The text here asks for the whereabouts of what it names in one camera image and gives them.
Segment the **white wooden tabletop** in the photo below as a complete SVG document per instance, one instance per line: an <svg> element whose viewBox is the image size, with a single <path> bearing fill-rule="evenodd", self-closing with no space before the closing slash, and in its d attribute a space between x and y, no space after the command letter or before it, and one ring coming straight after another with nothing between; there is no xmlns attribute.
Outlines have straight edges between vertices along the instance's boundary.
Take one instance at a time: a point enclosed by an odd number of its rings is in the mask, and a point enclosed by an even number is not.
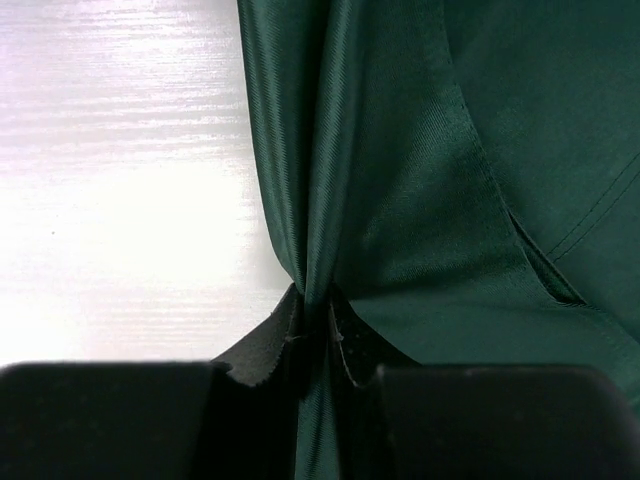
<svg viewBox="0 0 640 480"><path fill-rule="evenodd" d="M288 284L235 0L0 2L0 364L211 358Z"/></svg>

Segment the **dark green cloth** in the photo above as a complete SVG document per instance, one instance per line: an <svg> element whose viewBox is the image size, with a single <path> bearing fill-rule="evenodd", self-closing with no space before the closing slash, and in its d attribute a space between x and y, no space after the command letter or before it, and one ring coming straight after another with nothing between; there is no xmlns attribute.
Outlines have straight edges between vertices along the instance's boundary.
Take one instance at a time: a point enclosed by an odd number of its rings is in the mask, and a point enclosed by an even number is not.
<svg viewBox="0 0 640 480"><path fill-rule="evenodd" d="M239 0L274 249L422 363L597 367L640 411L640 2ZM326 368L297 478L338 478Z"/></svg>

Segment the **green garment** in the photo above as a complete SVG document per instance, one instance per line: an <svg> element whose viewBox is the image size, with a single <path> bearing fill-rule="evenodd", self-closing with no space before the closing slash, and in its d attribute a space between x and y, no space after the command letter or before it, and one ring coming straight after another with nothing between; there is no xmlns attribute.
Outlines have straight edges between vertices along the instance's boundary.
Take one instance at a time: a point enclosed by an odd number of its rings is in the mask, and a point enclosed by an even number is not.
<svg viewBox="0 0 640 480"><path fill-rule="evenodd" d="M640 2L239 0L272 243L416 361L569 363L640 412ZM326 368L296 476L338 478Z"/></svg>

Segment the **white surface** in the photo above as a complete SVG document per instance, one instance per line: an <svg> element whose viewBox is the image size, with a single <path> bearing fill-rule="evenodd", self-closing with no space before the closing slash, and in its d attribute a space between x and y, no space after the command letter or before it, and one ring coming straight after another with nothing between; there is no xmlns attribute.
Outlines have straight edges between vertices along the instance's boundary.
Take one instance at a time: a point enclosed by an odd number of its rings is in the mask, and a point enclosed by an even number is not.
<svg viewBox="0 0 640 480"><path fill-rule="evenodd" d="M0 112L0 364L211 358L270 313L235 0L3 0Z"/></svg>

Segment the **green fabric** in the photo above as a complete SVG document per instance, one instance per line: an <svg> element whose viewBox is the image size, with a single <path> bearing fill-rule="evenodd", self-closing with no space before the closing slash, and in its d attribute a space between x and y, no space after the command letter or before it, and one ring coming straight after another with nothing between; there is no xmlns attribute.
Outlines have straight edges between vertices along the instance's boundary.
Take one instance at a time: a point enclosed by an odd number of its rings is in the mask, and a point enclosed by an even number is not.
<svg viewBox="0 0 640 480"><path fill-rule="evenodd" d="M572 363L640 409L640 3L239 0L274 249L422 363ZM296 476L338 478L326 365Z"/></svg>

